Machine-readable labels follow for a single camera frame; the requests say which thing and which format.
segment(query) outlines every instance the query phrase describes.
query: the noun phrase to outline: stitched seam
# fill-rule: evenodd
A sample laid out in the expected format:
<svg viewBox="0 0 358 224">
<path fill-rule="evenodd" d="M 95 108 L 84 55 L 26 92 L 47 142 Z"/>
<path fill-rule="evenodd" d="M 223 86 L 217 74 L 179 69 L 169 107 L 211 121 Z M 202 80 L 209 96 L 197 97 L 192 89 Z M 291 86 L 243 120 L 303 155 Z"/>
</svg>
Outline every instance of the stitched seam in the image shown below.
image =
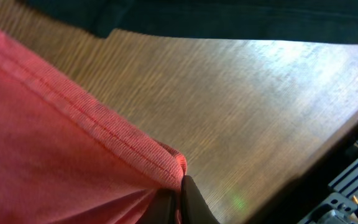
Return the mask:
<svg viewBox="0 0 358 224">
<path fill-rule="evenodd" d="M 129 149 L 131 149 L 133 152 L 135 152 L 136 154 L 138 154 L 140 157 L 144 158 L 146 161 L 149 161 L 151 164 L 155 165 L 156 167 L 160 168 L 161 170 L 165 171 L 166 173 L 169 174 L 170 177 L 175 179 L 175 176 L 173 176 L 168 170 L 164 169 L 162 166 L 154 163 L 153 161 L 151 161 L 148 157 L 145 157 L 144 155 L 142 155 L 141 153 L 139 153 L 138 151 L 136 151 L 130 144 L 128 144 L 127 142 L 125 142 L 124 140 L 122 140 L 121 138 L 119 138 L 116 134 L 112 133 L 108 128 L 104 127 L 103 125 L 101 125 L 99 122 L 97 122 L 97 120 L 95 118 L 93 118 L 92 116 L 88 115 L 87 113 L 85 113 L 79 106 L 77 106 L 76 104 L 74 104 L 73 102 L 71 102 L 68 97 L 66 97 L 63 93 L 61 93 L 60 91 L 57 91 L 55 89 L 53 89 L 52 86 L 50 86 L 46 81 L 43 80 L 43 78 L 38 77 L 37 75 L 35 75 L 34 73 L 32 73 L 30 70 L 28 70 L 25 66 L 21 65 L 18 61 L 15 61 L 13 58 L 10 58 L 8 55 L 4 54 L 3 52 L 0 51 L 0 54 L 5 56 L 7 59 L 9 59 L 11 62 L 13 62 L 14 64 L 20 66 L 20 68 L 22 68 L 23 70 L 25 70 L 29 75 L 31 75 L 32 77 L 36 78 L 38 81 L 40 81 L 41 83 L 43 83 L 47 88 L 49 88 L 52 92 L 56 93 L 58 96 L 62 97 L 69 105 L 72 105 L 77 111 L 79 111 L 80 113 L 82 113 L 83 115 L 85 115 L 86 117 L 88 117 L 90 120 L 92 120 L 96 125 L 98 125 L 100 128 L 102 128 L 103 130 L 105 130 L 106 132 L 108 132 L 112 137 L 115 137 L 117 140 L 119 140 L 120 142 L 122 142 L 124 145 L 126 145 Z M 42 101 L 48 103 L 49 105 L 51 105 L 51 103 L 49 103 L 48 101 L 45 101 L 45 99 L 41 98 Z M 71 119 L 70 117 L 68 117 L 67 115 L 65 115 L 66 119 L 69 119 L 70 121 L 76 123 L 73 119 Z M 84 130 L 84 128 L 82 128 L 81 126 L 79 126 L 78 124 L 76 124 L 77 127 L 79 127 L 80 129 Z M 108 150 L 111 154 L 113 154 L 115 157 L 117 157 L 117 159 L 119 159 L 120 161 L 124 162 L 125 164 L 127 164 L 129 167 L 137 170 L 135 167 L 132 167 L 131 165 L 129 165 L 127 162 L 125 162 L 123 159 L 121 159 L 120 157 L 118 157 L 117 155 L 115 155 L 114 153 L 111 152 L 111 150 L 105 146 L 101 141 L 96 140 L 95 137 L 93 137 L 92 135 L 90 135 L 88 132 L 85 131 L 85 133 L 91 138 L 94 139 L 96 142 L 98 142 L 100 145 L 102 145 L 103 148 L 105 148 L 106 150 Z"/>
<path fill-rule="evenodd" d="M 3 70 L 2 68 L 0 68 L 0 71 L 2 71 L 5 75 L 8 75 L 11 77 L 11 75 L 9 75 L 5 70 Z M 60 111 L 56 106 L 51 105 L 48 101 L 44 100 L 40 95 L 37 94 L 37 92 L 35 92 L 33 89 L 31 89 L 29 86 L 27 86 L 25 83 L 21 82 L 20 80 L 18 80 L 16 77 L 14 77 L 14 79 L 16 81 L 18 81 L 20 84 L 24 85 L 29 91 L 31 91 L 32 93 L 34 93 L 36 96 L 38 96 L 44 103 L 50 105 L 54 110 L 56 110 L 58 113 L 62 114 L 63 117 L 66 117 L 67 115 L 65 113 L 63 113 L 62 111 Z M 79 126 L 76 122 L 74 122 L 72 119 L 68 119 L 69 121 L 71 121 L 78 129 L 82 130 L 85 135 L 87 135 L 89 138 L 91 138 L 92 140 L 96 141 L 103 149 L 105 149 L 108 152 L 111 152 L 109 150 L 109 148 L 107 146 L 105 146 L 100 140 L 94 138 L 92 135 L 90 135 L 89 133 L 87 133 L 81 126 Z M 112 154 L 114 157 L 116 157 L 118 160 L 120 160 L 121 162 L 123 162 L 125 165 L 129 166 L 130 168 L 136 170 L 138 173 L 142 174 L 144 177 L 147 177 L 148 179 L 150 179 L 152 182 L 155 182 L 156 184 L 158 184 L 159 186 L 161 186 L 161 184 L 159 182 L 157 182 L 156 180 L 153 180 L 152 178 L 150 178 L 149 176 L 147 176 L 146 174 L 142 173 L 140 170 L 136 169 L 135 167 L 131 166 L 129 163 L 127 163 L 126 161 L 122 160 L 121 158 L 117 157 L 114 153 L 109 153 Z"/>
</svg>

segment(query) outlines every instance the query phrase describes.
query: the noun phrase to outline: wood grain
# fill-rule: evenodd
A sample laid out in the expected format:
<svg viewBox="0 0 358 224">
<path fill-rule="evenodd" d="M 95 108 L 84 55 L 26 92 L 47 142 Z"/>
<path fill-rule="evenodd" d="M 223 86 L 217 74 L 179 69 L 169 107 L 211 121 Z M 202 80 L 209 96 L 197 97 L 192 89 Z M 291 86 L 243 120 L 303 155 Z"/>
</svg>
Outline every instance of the wood grain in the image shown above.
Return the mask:
<svg viewBox="0 0 358 224">
<path fill-rule="evenodd" d="M 221 223 L 247 220 L 358 110 L 358 45 L 104 40 L 13 0 L 0 0 L 0 28 L 184 153 Z"/>
</svg>

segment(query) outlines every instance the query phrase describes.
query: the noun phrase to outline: wooden table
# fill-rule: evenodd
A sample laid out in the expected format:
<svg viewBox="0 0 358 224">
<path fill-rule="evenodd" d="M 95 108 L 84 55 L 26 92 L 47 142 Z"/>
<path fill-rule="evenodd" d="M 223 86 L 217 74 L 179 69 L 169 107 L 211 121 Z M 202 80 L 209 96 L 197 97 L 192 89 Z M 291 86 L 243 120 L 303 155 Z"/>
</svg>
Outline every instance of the wooden table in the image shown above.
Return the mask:
<svg viewBox="0 0 358 224">
<path fill-rule="evenodd" d="M 0 0 L 0 28 L 188 159 L 221 223 L 242 223 L 358 110 L 358 45 L 107 39 Z"/>
</svg>

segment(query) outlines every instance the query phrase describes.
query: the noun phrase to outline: dark fabric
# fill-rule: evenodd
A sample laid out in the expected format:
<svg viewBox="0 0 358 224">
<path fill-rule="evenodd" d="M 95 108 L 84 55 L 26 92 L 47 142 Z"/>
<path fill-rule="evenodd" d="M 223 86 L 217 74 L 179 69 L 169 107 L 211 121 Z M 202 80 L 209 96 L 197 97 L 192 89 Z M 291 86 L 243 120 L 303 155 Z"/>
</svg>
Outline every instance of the dark fabric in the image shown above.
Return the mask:
<svg viewBox="0 0 358 224">
<path fill-rule="evenodd" d="M 107 37 L 144 34 L 358 44 L 358 0 L 27 0 L 61 21 Z"/>
</svg>

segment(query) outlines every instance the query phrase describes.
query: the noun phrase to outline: fabric fold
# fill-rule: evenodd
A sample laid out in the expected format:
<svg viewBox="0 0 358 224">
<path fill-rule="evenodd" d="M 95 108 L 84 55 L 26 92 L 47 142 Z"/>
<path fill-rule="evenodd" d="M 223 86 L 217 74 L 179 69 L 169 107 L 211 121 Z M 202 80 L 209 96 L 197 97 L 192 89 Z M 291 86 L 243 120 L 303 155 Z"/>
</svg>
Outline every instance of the fabric fold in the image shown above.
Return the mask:
<svg viewBox="0 0 358 224">
<path fill-rule="evenodd" d="M 0 31 L 0 223 L 135 223 L 185 167 Z"/>
</svg>

